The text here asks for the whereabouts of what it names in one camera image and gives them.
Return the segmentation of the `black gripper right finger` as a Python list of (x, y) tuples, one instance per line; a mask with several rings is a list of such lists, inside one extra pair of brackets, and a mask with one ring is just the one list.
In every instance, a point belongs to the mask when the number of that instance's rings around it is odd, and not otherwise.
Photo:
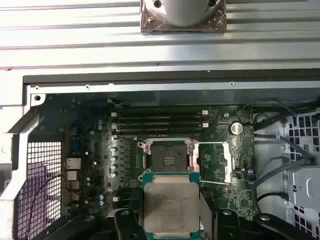
[(269, 213), (247, 220), (234, 210), (221, 208), (212, 213), (210, 236), (212, 240), (318, 240), (320, 228), (300, 219), (292, 225)]

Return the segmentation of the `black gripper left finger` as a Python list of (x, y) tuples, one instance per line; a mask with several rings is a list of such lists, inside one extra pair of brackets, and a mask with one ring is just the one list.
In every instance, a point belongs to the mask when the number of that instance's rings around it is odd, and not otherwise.
[(80, 215), (49, 226), (34, 240), (144, 240), (145, 231), (129, 209), (117, 209), (112, 216)]

